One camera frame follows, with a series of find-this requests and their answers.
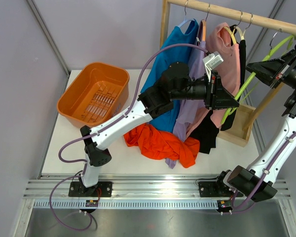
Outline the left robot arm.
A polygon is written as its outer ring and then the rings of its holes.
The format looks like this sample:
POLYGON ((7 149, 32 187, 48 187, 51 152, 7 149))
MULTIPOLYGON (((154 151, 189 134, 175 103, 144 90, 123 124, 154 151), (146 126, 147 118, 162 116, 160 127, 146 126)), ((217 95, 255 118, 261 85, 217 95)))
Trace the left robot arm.
POLYGON ((210 110, 237 108, 239 102, 222 85, 217 71, 210 70, 200 79, 191 79, 189 67, 175 62, 166 69, 161 78, 143 93, 127 109, 96 127, 87 125, 80 129, 84 141, 86 165, 72 182, 72 197, 98 196, 103 189, 99 182, 100 167, 111 161, 108 146, 117 138, 140 125, 169 112, 174 102, 181 99, 200 99, 210 110))

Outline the orange t shirt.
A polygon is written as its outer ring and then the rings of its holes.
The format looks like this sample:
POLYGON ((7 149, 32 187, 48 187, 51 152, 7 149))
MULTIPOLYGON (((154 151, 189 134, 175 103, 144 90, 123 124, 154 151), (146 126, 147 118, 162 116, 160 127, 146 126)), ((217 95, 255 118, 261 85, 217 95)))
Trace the orange t shirt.
POLYGON ((123 135, 128 147, 139 147, 141 154, 154 160, 179 161, 184 168, 196 163, 200 142, 187 138, 184 142, 174 134, 159 131, 150 124, 141 124, 123 135))

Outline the lime green hanger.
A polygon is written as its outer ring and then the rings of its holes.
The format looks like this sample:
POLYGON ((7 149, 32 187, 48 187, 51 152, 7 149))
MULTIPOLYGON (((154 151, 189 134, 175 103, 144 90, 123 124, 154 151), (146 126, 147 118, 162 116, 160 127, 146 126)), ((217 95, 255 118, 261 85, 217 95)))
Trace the lime green hanger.
MULTIPOLYGON (((288 42, 287 49, 286 49, 286 51, 288 51, 290 49, 290 47, 292 46, 293 41, 295 41, 295 40, 296 40, 296 36, 290 35, 290 36, 286 37, 285 39, 281 40, 277 45, 271 46, 270 50, 268 51, 268 54, 263 58, 263 61, 269 60, 271 58, 271 56, 275 52, 277 52, 277 50, 279 50, 286 42, 288 42)), ((251 75, 247 78, 247 80, 244 82, 244 84, 239 88, 239 91, 237 92, 237 94, 234 97, 236 101, 241 97, 244 90, 251 83, 251 81, 253 80, 255 75, 256 75, 255 73, 251 73, 251 75)), ((236 110, 235 108, 227 109, 221 119, 220 124, 223 125, 225 123, 226 119, 228 118, 228 116, 231 115, 235 110, 236 110)))

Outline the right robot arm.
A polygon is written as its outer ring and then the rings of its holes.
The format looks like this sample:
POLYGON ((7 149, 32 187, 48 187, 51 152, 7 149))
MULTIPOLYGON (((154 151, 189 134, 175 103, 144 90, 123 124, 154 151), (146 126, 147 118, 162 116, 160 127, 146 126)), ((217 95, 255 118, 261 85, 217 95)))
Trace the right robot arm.
POLYGON ((246 69, 272 89, 283 83, 294 91, 284 103, 286 110, 275 135, 259 157, 246 168, 238 165, 214 180, 199 181, 202 198, 236 198, 239 193, 254 202, 273 198, 277 175, 296 147, 296 44, 280 58, 250 63, 246 69))

